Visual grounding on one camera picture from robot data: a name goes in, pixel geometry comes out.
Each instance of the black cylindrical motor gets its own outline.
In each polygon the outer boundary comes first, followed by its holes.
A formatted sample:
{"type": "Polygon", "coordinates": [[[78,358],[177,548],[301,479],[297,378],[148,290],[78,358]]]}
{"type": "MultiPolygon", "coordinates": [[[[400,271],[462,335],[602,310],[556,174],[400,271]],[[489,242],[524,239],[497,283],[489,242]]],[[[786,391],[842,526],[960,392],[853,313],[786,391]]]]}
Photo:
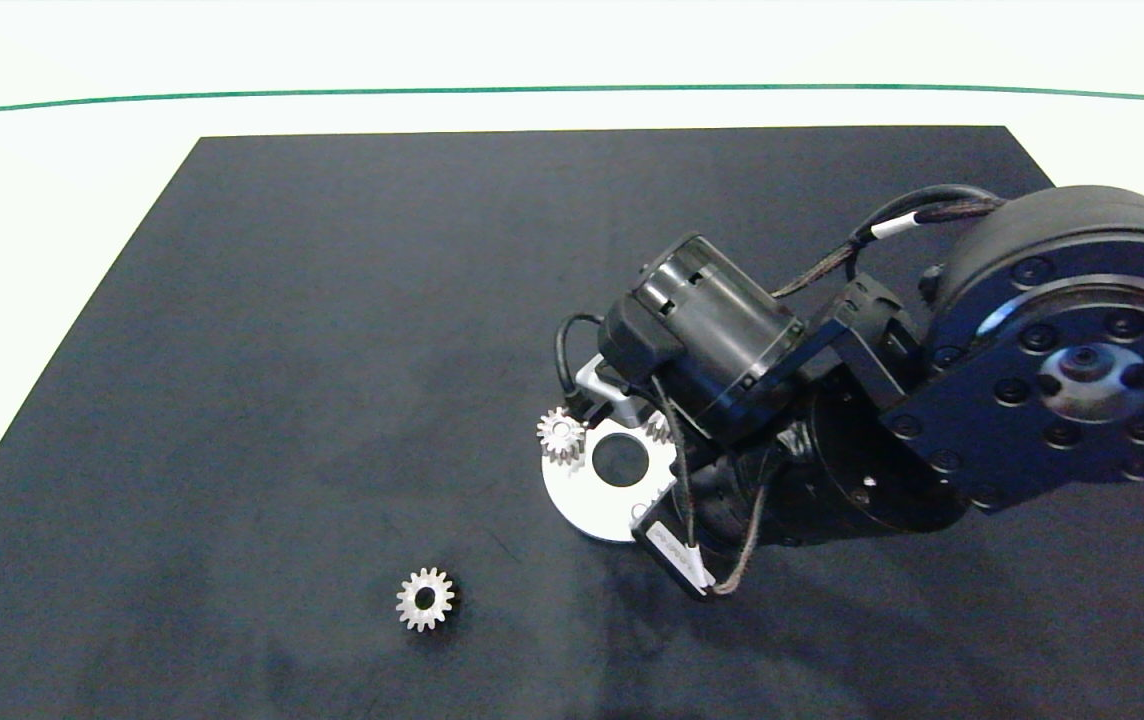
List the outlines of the black cylindrical motor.
{"type": "Polygon", "coordinates": [[[694,234],[645,266],[604,319],[599,350],[631,382],[656,374],[700,433],[731,445],[791,401],[792,378],[772,370],[802,334],[800,318],[694,234]]]}

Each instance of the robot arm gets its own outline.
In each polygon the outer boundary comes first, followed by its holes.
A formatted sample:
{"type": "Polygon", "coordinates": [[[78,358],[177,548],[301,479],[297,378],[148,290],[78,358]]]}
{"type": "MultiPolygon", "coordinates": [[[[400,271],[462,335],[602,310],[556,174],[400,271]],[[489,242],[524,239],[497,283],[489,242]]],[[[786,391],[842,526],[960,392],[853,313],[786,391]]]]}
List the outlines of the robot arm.
{"type": "Polygon", "coordinates": [[[932,532],[969,506],[1141,482],[1144,197],[924,188],[776,293],[686,237],[610,307],[599,354],[571,418],[637,427],[656,411],[669,429],[674,482],[630,530],[696,598],[732,592],[755,544],[932,532]],[[979,215],[920,282],[925,332],[856,270],[868,242],[979,215]],[[842,264],[815,318],[782,303],[842,264]]]}

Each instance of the white label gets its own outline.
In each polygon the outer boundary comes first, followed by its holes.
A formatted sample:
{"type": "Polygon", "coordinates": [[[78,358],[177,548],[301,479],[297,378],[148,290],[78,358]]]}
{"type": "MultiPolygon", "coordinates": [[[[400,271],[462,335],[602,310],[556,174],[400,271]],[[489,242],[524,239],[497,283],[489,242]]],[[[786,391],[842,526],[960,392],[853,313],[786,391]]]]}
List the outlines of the white label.
{"type": "Polygon", "coordinates": [[[685,544],[678,541],[678,538],[674,537],[673,532],[669,532],[669,528],[664,524],[653,523],[651,528],[648,529],[648,538],[656,549],[662,552],[665,560],[669,560],[669,564],[674,568],[678,568],[678,571],[683,573],[683,578],[688,583],[692,584],[692,587],[697,588],[697,592],[705,594],[701,588],[708,588],[714,584],[714,575],[709,573],[709,570],[705,568],[697,568],[692,564],[692,559],[688,555],[688,547],[685,544]]]}

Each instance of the white cable label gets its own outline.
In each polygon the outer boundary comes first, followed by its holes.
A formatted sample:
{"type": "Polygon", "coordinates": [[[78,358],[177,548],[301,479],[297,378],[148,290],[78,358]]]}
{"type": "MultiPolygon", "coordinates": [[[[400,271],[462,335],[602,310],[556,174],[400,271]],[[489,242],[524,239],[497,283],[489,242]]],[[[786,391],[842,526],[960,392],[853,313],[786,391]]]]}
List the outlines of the white cable label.
{"type": "Polygon", "coordinates": [[[669,564],[678,568],[678,571],[683,573],[683,579],[692,583],[692,587],[700,591],[701,594],[705,593],[701,588],[708,588],[714,584],[714,575],[710,575],[710,571],[705,569],[704,562],[692,560],[690,555],[691,548],[678,541],[678,538],[674,537],[673,532],[669,532],[669,528],[660,523],[653,523],[648,529],[646,536],[653,543],[656,549],[662,552],[665,560],[669,560],[669,564]]]}
{"type": "Polygon", "coordinates": [[[906,213],[900,217],[892,217],[891,220],[887,220],[887,222],[869,226],[869,234],[873,234],[879,240],[883,240],[884,237],[892,236],[892,234],[907,231],[907,229],[916,227],[919,227],[919,223],[914,222],[914,213],[906,213]]]}

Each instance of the spur gear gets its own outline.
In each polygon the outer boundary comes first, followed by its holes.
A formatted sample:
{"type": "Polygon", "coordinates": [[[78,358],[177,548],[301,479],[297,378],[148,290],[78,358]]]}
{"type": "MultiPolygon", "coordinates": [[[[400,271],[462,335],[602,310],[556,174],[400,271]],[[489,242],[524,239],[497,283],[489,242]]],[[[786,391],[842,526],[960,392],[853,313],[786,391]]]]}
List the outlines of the spur gear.
{"type": "Polygon", "coordinates": [[[407,623],[408,630],[416,628],[418,633],[427,628],[434,630],[435,623],[445,622],[452,610],[450,600],[456,598],[456,593],[448,590],[452,580],[447,573],[440,573],[438,568],[421,568],[420,573],[412,573],[410,578],[403,580],[403,590],[395,593],[395,598],[399,599],[399,603],[394,607],[399,611],[399,623],[407,623]]]}
{"type": "Polygon", "coordinates": [[[585,451],[585,425],[562,408],[541,416],[537,437],[541,440],[541,452],[557,464],[572,464],[585,451]]]}
{"type": "Polygon", "coordinates": [[[669,442],[669,421],[665,420],[665,413],[658,410],[651,418],[648,419],[648,424],[644,427],[644,433],[656,442],[669,442]]]}

